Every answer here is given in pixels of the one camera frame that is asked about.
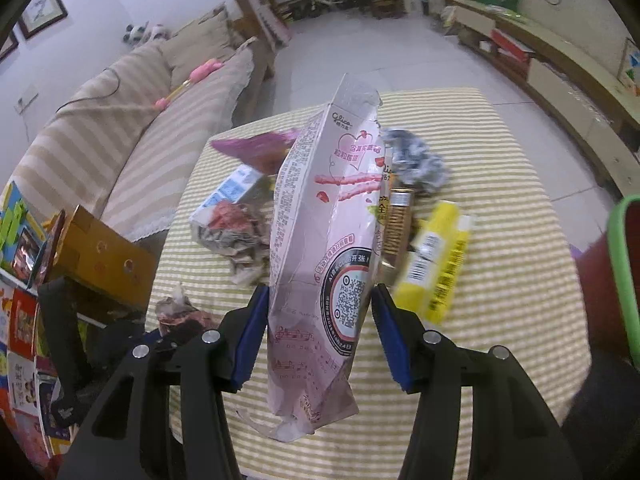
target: pink pretzel stick illustration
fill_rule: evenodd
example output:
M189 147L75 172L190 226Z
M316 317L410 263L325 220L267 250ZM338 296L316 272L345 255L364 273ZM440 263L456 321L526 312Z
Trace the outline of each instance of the pink pretzel stick illustration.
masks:
M316 175L314 179L316 184L335 184L336 186L343 186L345 184L360 184L363 182L380 182L381 180L382 175L374 173L357 173L355 175L344 176L342 178Z
M338 195L338 202L342 202L343 200L348 200L352 196L359 195L360 193L371 193L373 191L380 190L379 182L366 182L365 184L360 184L348 191L343 191Z

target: pink toy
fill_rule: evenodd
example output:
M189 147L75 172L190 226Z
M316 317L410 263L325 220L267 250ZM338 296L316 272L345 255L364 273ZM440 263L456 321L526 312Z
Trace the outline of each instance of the pink toy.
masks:
M171 92L167 97L162 97L156 101L154 105L157 110L164 111L167 109L169 104L178 97L184 90L189 88L191 85L199 83L204 78L206 78L212 72L222 68L224 66L223 63L219 62L217 59L209 59L207 62L204 62L200 66L197 66L191 72L187 81L182 83L178 88L176 88L173 92Z

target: sofa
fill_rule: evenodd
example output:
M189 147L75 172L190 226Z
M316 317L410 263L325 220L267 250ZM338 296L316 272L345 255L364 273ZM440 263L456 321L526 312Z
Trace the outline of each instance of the sofa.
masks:
M34 216L80 204L130 241L166 233L207 140L251 120L271 73L273 52L238 28L217 7L83 84L12 174ZM224 66L154 107L211 57Z

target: striped sofa cover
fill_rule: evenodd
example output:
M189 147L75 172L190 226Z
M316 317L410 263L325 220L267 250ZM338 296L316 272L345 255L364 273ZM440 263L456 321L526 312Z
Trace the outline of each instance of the striped sofa cover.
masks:
M207 139L232 126L252 59L244 44L159 114L171 70L159 42L136 48L57 111L10 181L41 221L82 205L131 241L168 229Z

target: drawer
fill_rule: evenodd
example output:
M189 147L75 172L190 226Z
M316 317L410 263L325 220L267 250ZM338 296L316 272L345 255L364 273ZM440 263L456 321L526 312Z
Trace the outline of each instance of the drawer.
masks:
M623 196L640 192L640 163L607 123L594 120L586 140Z
M488 38L491 37L491 33L495 28L495 20L464 7L456 8L456 21L478 31L480 34L484 34Z
M531 60L527 82L558 110L583 139L586 138L594 114L584 101L576 98L567 83L537 59Z

